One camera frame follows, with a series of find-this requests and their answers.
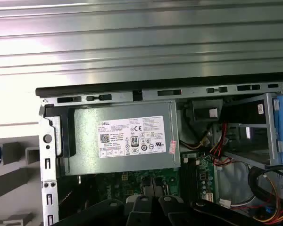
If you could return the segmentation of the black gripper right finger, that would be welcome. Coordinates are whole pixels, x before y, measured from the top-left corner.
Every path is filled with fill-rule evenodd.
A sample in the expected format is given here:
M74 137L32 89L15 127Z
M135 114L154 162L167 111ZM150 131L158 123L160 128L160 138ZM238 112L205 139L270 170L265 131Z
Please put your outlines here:
M263 226L248 216L207 200L189 205L177 196L159 198L164 215L172 226Z

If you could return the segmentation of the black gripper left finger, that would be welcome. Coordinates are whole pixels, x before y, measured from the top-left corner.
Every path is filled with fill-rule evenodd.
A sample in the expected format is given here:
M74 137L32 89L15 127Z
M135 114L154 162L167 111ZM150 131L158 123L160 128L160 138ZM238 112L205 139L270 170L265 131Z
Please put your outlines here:
M54 223L55 226L150 226L153 198L133 195L129 202L107 199Z

